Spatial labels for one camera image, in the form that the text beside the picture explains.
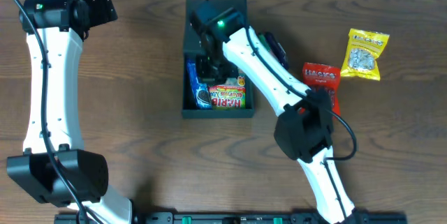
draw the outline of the black box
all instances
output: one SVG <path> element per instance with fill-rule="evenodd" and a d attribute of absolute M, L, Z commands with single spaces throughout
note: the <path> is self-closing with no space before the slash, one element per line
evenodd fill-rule
<path fill-rule="evenodd" d="M 186 19 L 183 37 L 183 108 L 182 116 L 185 119 L 218 119 L 218 118 L 250 118 L 254 115 L 254 85 L 250 79 L 245 77 L 245 109 L 241 110 L 199 110 L 194 100 L 191 85 L 189 84 L 189 74 L 186 69 L 186 59 L 195 59 L 197 55 L 205 55 L 205 51 L 200 46 L 200 39 L 189 23 L 191 12 L 205 0 L 186 0 Z M 209 2 L 219 11 L 224 12 L 231 6 L 245 14 L 244 0 L 209 0 Z"/>

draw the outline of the wire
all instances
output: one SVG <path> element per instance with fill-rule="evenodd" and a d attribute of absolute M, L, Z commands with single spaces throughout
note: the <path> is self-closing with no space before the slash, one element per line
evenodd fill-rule
<path fill-rule="evenodd" d="M 45 51 L 45 47 L 43 45 L 41 36 L 37 32 L 36 27 L 34 26 L 33 22 L 27 15 L 27 12 L 24 10 L 23 5 L 20 3 L 19 0 L 13 0 L 15 4 L 17 4 L 18 8 L 22 12 L 23 17 L 25 20 L 29 23 L 29 26 L 33 30 L 34 35 L 36 36 L 37 43 L 39 44 L 39 48 L 41 50 L 42 54 L 42 98 L 41 98 L 41 126 L 42 126 L 42 138 L 43 142 L 45 144 L 45 148 L 47 149 L 48 157 L 50 158 L 51 165 L 53 166 L 54 171 L 56 172 L 57 176 L 61 179 L 62 183 L 67 187 L 68 191 L 70 192 L 71 196 L 75 200 L 76 204 L 79 207 L 79 212 L 84 217 L 85 223 L 89 224 L 89 218 L 87 215 L 87 212 L 85 211 L 84 206 L 82 206 L 82 202 L 80 201 L 78 194 L 76 193 L 75 189 L 69 184 L 70 182 L 65 177 L 65 175 L 61 172 L 59 168 L 59 164 L 56 161 L 56 158 L 54 157 L 54 154 L 51 150 L 50 145 L 50 139 L 48 138 L 48 130 L 47 130 L 47 85 L 48 85 L 48 59 L 47 59 L 47 52 Z"/>
<path fill-rule="evenodd" d="M 88 207 L 85 207 L 85 210 L 87 211 L 87 213 L 89 213 L 91 215 L 91 217 L 98 223 L 98 224 L 103 224 L 103 222 L 95 215 L 95 213 Z M 79 215 L 79 211 L 76 213 L 76 224 L 80 224 L 80 215 Z"/>
<path fill-rule="evenodd" d="M 259 54 L 258 48 L 256 48 L 255 45 L 253 44 L 253 41 L 251 40 L 251 36 L 250 36 L 250 33 L 249 33 L 250 26 L 249 26 L 249 20 L 248 20 L 247 0 L 244 0 L 244 7 L 245 7 L 244 28 L 245 28 L 245 32 L 246 32 L 246 35 L 247 35 L 247 40 L 249 41 L 250 47 L 253 50 L 254 54 L 263 63 L 263 65 L 279 80 L 279 82 L 281 82 L 281 84 L 284 85 L 289 91 L 291 91 L 293 94 L 295 94 L 296 96 L 300 97 L 301 99 L 305 100 L 306 102 L 312 104 L 313 106 L 321 107 L 320 105 L 315 103 L 313 100 L 308 99 L 306 94 L 300 93 L 299 91 L 295 90 L 295 88 L 293 88 L 291 85 L 289 85 L 286 81 L 284 81 L 282 79 L 282 77 L 279 76 L 279 74 L 276 73 L 276 71 L 274 71 L 272 69 L 272 67 L 269 64 L 267 64 L 267 62 L 264 60 L 264 58 Z M 335 195 L 337 196 L 338 202 L 340 203 L 340 208 L 342 209 L 342 212 L 343 212 L 343 217 L 344 217 L 344 219 L 346 219 L 346 212 L 345 212 L 345 209 L 344 209 L 343 204 L 342 204 L 342 199 L 340 198 L 339 191 L 337 189 L 337 186 L 335 185 L 335 182 L 334 182 L 334 179 L 332 177 L 332 174 L 329 171 L 328 160 L 346 161 L 346 160 L 352 159 L 355 156 L 355 154 L 357 152 L 357 148 L 358 148 L 357 147 L 357 138 L 356 138 L 356 134 L 353 132 L 352 128 L 337 113 L 333 112 L 331 109 L 328 109 L 326 107 L 321 107 L 321 108 L 323 108 L 324 111 L 326 111 L 327 113 L 329 113 L 332 116 L 334 116 L 345 127 L 345 129 L 348 131 L 349 135 L 351 136 L 351 139 L 352 139 L 352 142 L 353 142 L 353 150 L 352 150 L 352 152 L 348 156 L 345 156 L 345 157 L 328 157 L 328 158 L 324 158 L 323 159 L 323 165 L 325 166 L 326 170 L 328 171 L 330 182 L 332 184 L 332 187 L 335 190 Z"/>

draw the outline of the snack bag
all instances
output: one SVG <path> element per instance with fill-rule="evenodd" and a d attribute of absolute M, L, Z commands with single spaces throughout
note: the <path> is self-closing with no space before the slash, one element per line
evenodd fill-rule
<path fill-rule="evenodd" d="M 351 29 L 348 49 L 342 66 L 342 77 L 363 77 L 380 80 L 376 59 L 379 58 L 390 35 Z"/>
<path fill-rule="evenodd" d="M 223 85 L 208 87 L 213 109 L 245 109 L 245 75 L 228 78 Z"/>
<path fill-rule="evenodd" d="M 197 78 L 196 62 L 193 59 L 186 60 L 186 68 L 189 74 L 189 83 L 191 84 L 194 100 L 199 109 L 211 109 L 210 95 L 206 84 L 201 84 Z"/>
<path fill-rule="evenodd" d="M 305 63 L 302 68 L 304 83 L 312 90 L 324 88 L 330 96 L 332 111 L 340 115 L 340 106 L 337 99 L 337 89 L 340 84 L 340 69 L 324 64 Z"/>

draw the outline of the brown tabletop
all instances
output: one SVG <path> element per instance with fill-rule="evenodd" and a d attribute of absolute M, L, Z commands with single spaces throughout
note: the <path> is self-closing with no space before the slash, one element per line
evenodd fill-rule
<path fill-rule="evenodd" d="M 119 19 L 93 28 L 79 67 L 85 148 L 105 156 L 110 185 L 138 208 L 291 211 L 314 208 L 300 166 L 281 152 L 276 117 L 256 90 L 253 119 L 182 119 L 185 0 L 113 0 Z M 350 28 L 390 34 L 380 82 L 345 78 L 342 116 L 357 156 L 338 163 L 357 207 L 403 211 L 410 223 L 447 218 L 447 0 L 249 0 L 257 31 L 271 31 L 291 71 L 341 66 Z M 31 65 L 18 9 L 0 0 L 0 223 L 51 223 L 6 174 L 22 153 Z M 337 155 L 351 150 L 339 124 Z"/>

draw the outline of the red candy bag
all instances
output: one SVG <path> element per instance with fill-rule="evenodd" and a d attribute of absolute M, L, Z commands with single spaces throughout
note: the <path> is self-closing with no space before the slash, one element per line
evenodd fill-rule
<path fill-rule="evenodd" d="M 340 69 L 324 64 L 305 63 L 302 68 L 304 83 L 312 90 L 324 88 L 330 96 L 332 111 L 340 115 L 340 106 L 337 99 L 337 89 L 340 84 Z"/>

